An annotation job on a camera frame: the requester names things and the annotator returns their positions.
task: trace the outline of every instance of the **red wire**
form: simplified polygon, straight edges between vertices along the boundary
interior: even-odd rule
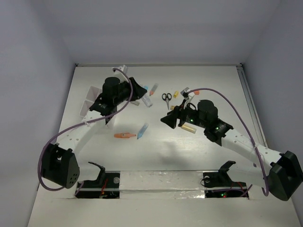
[[[102,189],[101,189],[101,195],[104,194],[104,189],[106,188],[107,182],[108,182],[108,179],[106,179],[105,182],[104,182],[104,185],[103,185],[103,187],[102,187]]]
[[[242,191],[244,192],[242,184],[240,182],[237,182],[237,183],[238,183],[238,185],[240,185]]]

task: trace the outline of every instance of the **screw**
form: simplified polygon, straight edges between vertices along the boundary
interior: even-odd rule
[[[209,183],[210,182],[210,177],[209,176],[205,176],[204,177],[204,182],[205,183]]]
[[[114,183],[119,183],[120,182],[120,178],[119,177],[115,177],[114,178]]]

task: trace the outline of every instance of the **test tube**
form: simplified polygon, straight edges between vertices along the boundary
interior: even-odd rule
[[[143,103],[146,105],[146,107],[149,108],[152,106],[152,102],[146,94],[144,94],[141,99],[142,99]]]

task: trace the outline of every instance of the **black-handled scissors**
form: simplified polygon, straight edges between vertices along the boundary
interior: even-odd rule
[[[166,102],[168,110],[169,110],[169,102],[170,102],[171,98],[172,98],[171,93],[167,93],[167,94],[163,93],[162,94],[162,99],[163,99],[163,101]]]

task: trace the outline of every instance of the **white wall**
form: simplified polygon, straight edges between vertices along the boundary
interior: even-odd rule
[[[245,72],[271,148],[294,152],[303,167],[303,1],[283,0]],[[303,224],[303,185],[293,201]]]
[[[74,63],[42,5],[0,1],[0,226],[27,226],[40,151],[59,130]]]
[[[43,0],[77,63],[244,62],[279,0]]]

